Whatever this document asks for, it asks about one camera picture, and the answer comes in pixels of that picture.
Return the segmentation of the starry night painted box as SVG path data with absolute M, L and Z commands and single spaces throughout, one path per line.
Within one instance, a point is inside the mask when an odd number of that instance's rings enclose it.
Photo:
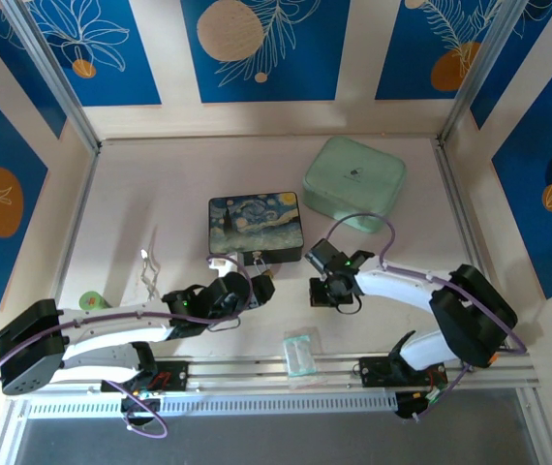
M 212 198 L 208 226 L 212 254 L 236 253 L 246 265 L 301 260 L 304 236 L 294 192 Z

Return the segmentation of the green cylindrical roll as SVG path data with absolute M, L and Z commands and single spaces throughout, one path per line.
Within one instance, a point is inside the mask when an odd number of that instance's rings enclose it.
M 83 311 L 94 311 L 109 308 L 105 298 L 95 291 L 84 293 L 78 300 L 79 308 Z

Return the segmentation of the aluminium mounting rail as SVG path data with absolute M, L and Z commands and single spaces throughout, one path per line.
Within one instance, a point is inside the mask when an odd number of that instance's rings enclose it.
M 361 354 L 322 355 L 318 372 L 309 377 L 310 389 L 362 389 L 357 375 Z M 303 377 L 291 378 L 281 356 L 187 357 L 182 376 L 190 391 L 287 390 Z M 528 356 L 501 356 L 489 368 L 476 368 L 460 380 L 460 388 L 537 388 L 540 380 Z

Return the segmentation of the clear twisted plastic strip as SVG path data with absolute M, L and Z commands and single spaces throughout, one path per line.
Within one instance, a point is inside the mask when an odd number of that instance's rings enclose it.
M 147 290 L 147 299 L 153 300 L 159 296 L 157 283 L 160 268 L 154 262 L 149 250 L 142 248 L 140 250 L 140 257 L 142 260 L 142 268 L 139 278 Z

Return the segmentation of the aluminium table edge rail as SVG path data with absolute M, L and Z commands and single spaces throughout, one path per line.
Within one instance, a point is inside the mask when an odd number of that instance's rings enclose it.
M 483 275 L 486 275 L 486 267 L 480 254 L 468 208 L 464 202 L 457 177 L 447 156 L 445 147 L 439 138 L 433 139 L 433 150 L 445 186 L 448 202 L 469 263 L 475 265 Z

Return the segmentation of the clear plastic bag with parts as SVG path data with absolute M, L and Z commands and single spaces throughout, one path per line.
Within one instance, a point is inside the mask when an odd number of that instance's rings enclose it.
M 323 382 L 316 356 L 322 352 L 319 331 L 305 326 L 284 334 L 283 351 L 290 389 L 318 386 Z

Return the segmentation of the aluminium frame post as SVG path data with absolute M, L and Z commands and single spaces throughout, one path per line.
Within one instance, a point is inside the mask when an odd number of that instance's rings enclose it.
M 97 157 L 100 153 L 101 142 L 83 110 L 76 92 L 27 6 L 22 0 L 0 0 L 0 5 L 38 72 L 74 126 L 77 135 L 88 151 Z
M 492 21 L 488 33 L 475 57 L 475 61 L 456 94 L 445 124 L 437 135 L 437 141 L 441 148 L 445 147 L 449 136 L 454 132 L 460 118 L 474 101 L 474 98 L 502 52 L 519 17 L 525 10 L 527 3 L 528 0 L 503 0 L 500 5 L 498 15 Z

